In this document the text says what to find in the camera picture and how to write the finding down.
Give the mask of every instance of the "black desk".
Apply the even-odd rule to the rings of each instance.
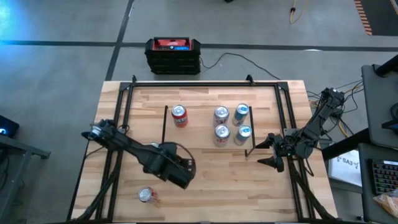
[[[398,103],[398,72],[392,72],[388,77],[382,78],[376,75],[372,66],[365,65],[362,66],[362,79],[369,127],[322,150],[323,159],[328,161],[359,148],[365,220],[397,223],[373,200],[375,195],[372,193],[366,159],[398,161],[398,151],[395,150],[398,149],[398,136],[391,130],[381,128],[382,123],[392,120],[390,108]]]
[[[0,146],[8,148],[9,151],[8,178],[3,190],[0,192],[0,223],[6,223],[30,157],[38,155],[42,159],[48,159],[50,153],[2,135],[0,135]]]
[[[379,204],[377,204],[373,197],[376,195],[372,192],[371,174],[369,173],[368,159],[382,159],[387,161],[398,161],[398,153],[395,150],[372,146],[365,143],[358,144],[359,162],[361,163],[361,177],[362,177],[362,202],[364,220],[366,222],[373,221],[385,224],[396,224],[395,218],[388,214]]]
[[[398,135],[381,128],[382,123],[392,120],[390,108],[398,103],[398,72],[382,78],[374,73],[372,66],[365,65],[362,79],[369,127],[322,150],[324,160],[350,152],[361,142],[398,149]]]

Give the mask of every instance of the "soda can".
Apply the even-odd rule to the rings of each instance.
[[[187,110],[182,105],[175,105],[172,110],[172,116],[174,118],[174,124],[183,128],[188,124]]]
[[[235,126],[239,126],[243,124],[244,119],[246,118],[246,116],[249,113],[249,106],[245,103],[240,103],[237,107],[236,107],[236,111],[234,114],[234,119],[232,120],[232,123]]]
[[[226,125],[224,125],[224,124],[220,124],[215,129],[214,144],[217,147],[224,147],[226,145],[226,143],[228,142],[230,134],[231,133],[229,131],[229,128]]]
[[[138,198],[141,202],[153,203],[157,200],[157,193],[150,187],[143,187],[138,192]]]
[[[236,133],[234,142],[235,144],[242,146],[246,140],[251,136],[251,128],[248,125],[242,125],[238,129],[238,133]]]
[[[214,110],[214,127],[220,124],[226,124],[229,118],[229,110],[225,106],[217,106]]]

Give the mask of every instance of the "table leg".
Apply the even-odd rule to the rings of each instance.
[[[361,142],[371,144],[368,128],[323,149],[323,160],[327,161],[343,153],[350,152],[351,150],[356,149],[358,144]]]

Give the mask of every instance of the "blue soda can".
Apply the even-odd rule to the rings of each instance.
[[[251,128],[248,125],[242,125],[238,129],[238,133],[236,133],[234,142],[235,144],[242,146],[246,140],[251,136]]]
[[[232,120],[232,123],[235,126],[239,126],[243,124],[244,119],[246,118],[246,116],[249,113],[249,106],[245,103],[240,103],[237,107],[236,107],[236,111],[234,114],[234,119]]]

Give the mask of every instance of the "silver soda can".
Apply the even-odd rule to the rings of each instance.
[[[248,125],[242,125],[238,129],[238,133],[236,133],[234,137],[235,144],[242,146],[246,140],[251,136],[251,128]]]
[[[234,119],[232,120],[232,123],[235,126],[239,126],[243,124],[244,119],[246,118],[246,116],[249,113],[249,106],[245,103],[240,103],[237,107],[236,107],[236,111],[234,114]]]
[[[225,106],[217,106],[214,110],[214,127],[220,124],[226,124],[229,118],[229,110]]]
[[[141,202],[153,203],[157,200],[157,193],[150,187],[143,187],[138,193]]]
[[[214,144],[217,147],[224,147],[226,145],[226,143],[228,142],[230,135],[231,135],[231,133],[229,131],[229,128],[224,124],[220,124],[215,129]]]

